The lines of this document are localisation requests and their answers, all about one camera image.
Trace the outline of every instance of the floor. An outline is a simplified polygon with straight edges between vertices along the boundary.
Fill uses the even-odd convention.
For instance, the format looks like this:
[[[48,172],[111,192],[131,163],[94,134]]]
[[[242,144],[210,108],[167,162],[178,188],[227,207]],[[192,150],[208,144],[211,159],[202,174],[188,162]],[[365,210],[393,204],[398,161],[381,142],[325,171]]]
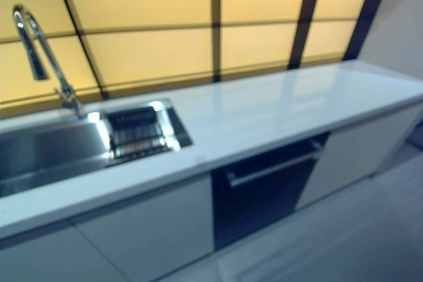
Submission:
[[[422,282],[423,149],[160,282]]]

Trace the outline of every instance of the wall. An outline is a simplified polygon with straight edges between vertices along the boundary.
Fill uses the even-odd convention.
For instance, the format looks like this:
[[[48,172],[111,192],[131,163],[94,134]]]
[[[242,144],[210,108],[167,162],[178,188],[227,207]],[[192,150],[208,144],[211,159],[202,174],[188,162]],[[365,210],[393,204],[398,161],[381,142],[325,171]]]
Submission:
[[[382,0],[359,59],[423,79],[423,0]]]
[[[15,3],[90,101],[339,61],[364,1],[0,0],[1,115],[59,106],[52,70],[48,81],[32,79]]]

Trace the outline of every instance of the faucet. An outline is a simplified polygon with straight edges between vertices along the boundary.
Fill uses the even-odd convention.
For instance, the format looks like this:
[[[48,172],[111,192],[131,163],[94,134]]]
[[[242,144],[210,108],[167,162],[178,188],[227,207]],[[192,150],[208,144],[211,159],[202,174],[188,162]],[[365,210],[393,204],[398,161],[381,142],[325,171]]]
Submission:
[[[26,54],[28,55],[29,64],[31,66],[32,75],[34,76],[35,81],[43,81],[48,79],[48,74],[42,65],[40,57],[37,54],[36,48],[34,46],[34,41],[32,40],[31,35],[28,34],[27,23],[29,24],[30,29],[37,37],[38,41],[44,53],[47,56],[50,65],[52,66],[56,77],[60,82],[60,91],[54,89],[56,94],[60,97],[62,105],[65,108],[73,109],[78,118],[84,118],[85,112],[83,110],[82,104],[77,98],[75,91],[72,86],[66,81],[65,75],[60,69],[59,63],[57,62],[52,49],[47,43],[46,36],[42,32],[40,25],[35,20],[34,16],[28,11],[25,6],[17,4],[13,7],[13,20],[15,26],[18,30],[20,39],[22,40]]]

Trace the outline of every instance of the dishwasher handle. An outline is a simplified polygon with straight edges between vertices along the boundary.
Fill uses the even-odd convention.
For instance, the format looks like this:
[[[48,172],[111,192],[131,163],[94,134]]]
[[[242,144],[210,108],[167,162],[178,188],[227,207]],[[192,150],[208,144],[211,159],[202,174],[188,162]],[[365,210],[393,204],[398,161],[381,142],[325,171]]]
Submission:
[[[307,153],[305,155],[298,156],[296,158],[281,162],[279,164],[275,164],[272,166],[269,166],[268,168],[264,168],[263,170],[260,170],[258,172],[247,174],[246,176],[243,176],[242,178],[238,178],[235,172],[229,171],[226,174],[227,180],[232,188],[235,188],[237,186],[241,186],[243,184],[249,183],[253,180],[257,180],[259,178],[263,178],[266,175],[277,172],[279,170],[283,170],[285,168],[289,168],[291,166],[294,166],[296,164],[299,164],[301,162],[314,159],[318,160],[319,157],[323,153],[323,145],[315,140],[308,140],[308,143],[312,146],[314,151]]]

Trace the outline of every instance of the backsplash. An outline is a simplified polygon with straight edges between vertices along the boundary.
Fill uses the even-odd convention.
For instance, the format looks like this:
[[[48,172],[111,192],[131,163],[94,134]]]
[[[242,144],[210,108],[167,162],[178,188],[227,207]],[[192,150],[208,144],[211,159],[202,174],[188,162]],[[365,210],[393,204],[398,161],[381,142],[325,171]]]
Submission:
[[[59,106],[46,60],[50,79],[32,79],[15,3],[36,17],[90,101],[356,58],[367,33],[360,25],[374,16],[365,1],[0,0],[1,115]]]

